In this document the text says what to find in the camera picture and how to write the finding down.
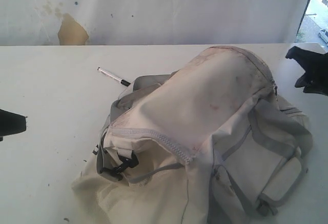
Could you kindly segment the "white marker black cap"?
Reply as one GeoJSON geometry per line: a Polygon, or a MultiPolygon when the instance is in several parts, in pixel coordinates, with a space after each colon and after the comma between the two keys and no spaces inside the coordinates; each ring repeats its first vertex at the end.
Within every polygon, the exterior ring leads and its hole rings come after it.
{"type": "Polygon", "coordinates": [[[120,77],[116,76],[115,74],[113,74],[112,72],[107,71],[107,70],[105,70],[105,69],[103,69],[103,68],[101,68],[101,67],[98,67],[97,70],[98,70],[98,72],[100,72],[101,74],[103,74],[103,75],[105,75],[105,76],[107,76],[107,77],[109,77],[109,78],[111,78],[111,79],[113,79],[113,80],[119,82],[121,85],[123,85],[123,86],[125,86],[125,87],[128,87],[128,86],[131,84],[131,83],[128,82],[127,80],[125,80],[125,79],[123,79],[123,78],[120,78],[120,77]]]}

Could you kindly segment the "white backpack with grey straps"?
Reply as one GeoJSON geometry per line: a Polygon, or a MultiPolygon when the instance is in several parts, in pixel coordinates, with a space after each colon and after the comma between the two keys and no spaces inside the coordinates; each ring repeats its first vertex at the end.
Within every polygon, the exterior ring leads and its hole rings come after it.
{"type": "Polygon", "coordinates": [[[170,75],[138,77],[113,102],[73,182],[82,223],[248,223],[275,215],[305,173],[308,118],[253,52],[209,47],[170,75]],[[111,181],[97,158],[139,161],[111,181]]]}

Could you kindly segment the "white parked car outside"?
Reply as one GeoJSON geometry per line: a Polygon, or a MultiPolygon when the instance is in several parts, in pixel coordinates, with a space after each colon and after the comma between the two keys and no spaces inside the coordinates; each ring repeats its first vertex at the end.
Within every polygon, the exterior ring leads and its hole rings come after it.
{"type": "Polygon", "coordinates": [[[326,45],[328,45],[328,31],[327,29],[321,29],[319,32],[318,32],[318,37],[320,39],[322,39],[326,45]]]}

